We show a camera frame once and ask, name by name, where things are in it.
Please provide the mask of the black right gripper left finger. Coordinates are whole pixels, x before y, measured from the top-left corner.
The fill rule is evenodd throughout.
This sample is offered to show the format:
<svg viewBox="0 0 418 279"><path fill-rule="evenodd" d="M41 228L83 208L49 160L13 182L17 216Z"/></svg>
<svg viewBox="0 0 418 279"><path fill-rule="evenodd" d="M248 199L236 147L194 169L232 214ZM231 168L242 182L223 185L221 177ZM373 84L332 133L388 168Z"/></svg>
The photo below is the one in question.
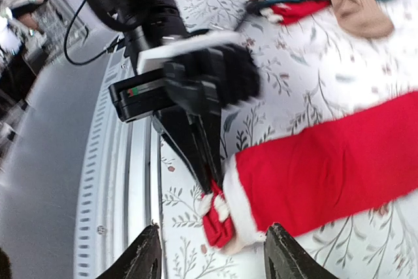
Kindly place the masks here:
<svg viewBox="0 0 418 279"><path fill-rule="evenodd" d="M160 279L162 250L157 224L147 226L97 279Z"/></svg>

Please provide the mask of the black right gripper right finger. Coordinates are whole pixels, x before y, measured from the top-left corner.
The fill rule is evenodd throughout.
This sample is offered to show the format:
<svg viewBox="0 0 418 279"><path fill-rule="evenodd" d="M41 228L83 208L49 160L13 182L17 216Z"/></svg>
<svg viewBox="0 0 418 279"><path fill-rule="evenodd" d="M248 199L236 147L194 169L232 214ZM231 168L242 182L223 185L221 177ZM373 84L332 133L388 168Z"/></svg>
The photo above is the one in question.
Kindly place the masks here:
<svg viewBox="0 0 418 279"><path fill-rule="evenodd" d="M264 258L268 279L337 279L317 263L279 223L268 228Z"/></svg>

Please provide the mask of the red santa sock pair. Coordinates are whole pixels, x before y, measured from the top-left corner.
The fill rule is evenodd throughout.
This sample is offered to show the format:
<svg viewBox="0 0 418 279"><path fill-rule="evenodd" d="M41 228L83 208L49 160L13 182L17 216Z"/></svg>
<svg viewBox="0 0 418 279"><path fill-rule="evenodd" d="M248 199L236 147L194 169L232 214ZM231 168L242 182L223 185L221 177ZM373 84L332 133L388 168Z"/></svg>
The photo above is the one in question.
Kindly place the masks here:
<svg viewBox="0 0 418 279"><path fill-rule="evenodd" d="M246 148L200 204L208 244L226 254L278 223L297 237L417 189L417 93Z"/></svg>

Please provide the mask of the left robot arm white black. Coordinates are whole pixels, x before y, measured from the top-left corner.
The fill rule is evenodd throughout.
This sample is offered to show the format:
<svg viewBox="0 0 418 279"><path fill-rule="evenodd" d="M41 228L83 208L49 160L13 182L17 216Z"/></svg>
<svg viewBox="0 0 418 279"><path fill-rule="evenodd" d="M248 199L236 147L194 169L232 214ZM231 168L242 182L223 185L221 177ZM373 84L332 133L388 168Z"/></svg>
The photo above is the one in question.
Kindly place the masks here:
<svg viewBox="0 0 418 279"><path fill-rule="evenodd" d="M125 123L148 116L204 193L223 181L221 111L261 92L261 77L236 31L189 32L174 0L86 0L108 28L124 34L131 78L110 98Z"/></svg>

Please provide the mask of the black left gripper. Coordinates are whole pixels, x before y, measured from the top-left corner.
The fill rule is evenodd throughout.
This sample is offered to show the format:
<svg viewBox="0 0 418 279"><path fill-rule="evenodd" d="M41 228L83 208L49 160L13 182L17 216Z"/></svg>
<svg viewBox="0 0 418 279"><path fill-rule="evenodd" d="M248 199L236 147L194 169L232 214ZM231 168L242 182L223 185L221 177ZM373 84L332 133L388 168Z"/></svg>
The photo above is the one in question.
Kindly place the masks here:
<svg viewBox="0 0 418 279"><path fill-rule="evenodd" d="M153 126L185 163L205 194L223 183L221 111L261 93L261 75L246 47L224 44L164 63L165 89L182 108L153 113Z"/></svg>

